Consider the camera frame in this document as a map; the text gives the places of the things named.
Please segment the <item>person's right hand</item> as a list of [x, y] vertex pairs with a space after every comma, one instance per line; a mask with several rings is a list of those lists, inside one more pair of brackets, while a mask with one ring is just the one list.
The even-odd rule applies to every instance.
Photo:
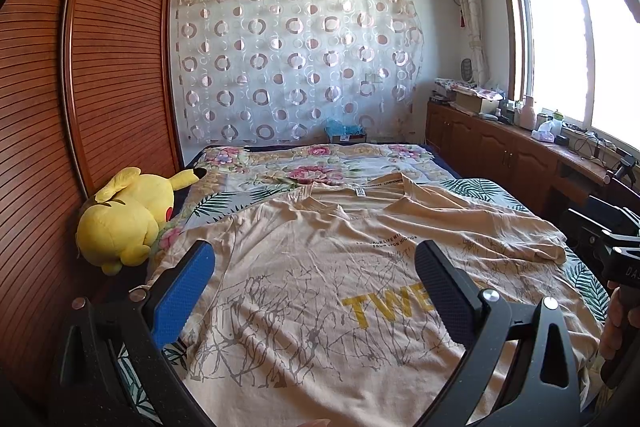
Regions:
[[605, 326], [600, 339], [599, 351], [605, 360], [612, 360], [623, 343], [625, 325], [640, 326], [640, 309], [625, 307], [620, 302], [620, 290], [615, 282], [608, 282], [608, 288], [612, 289]]

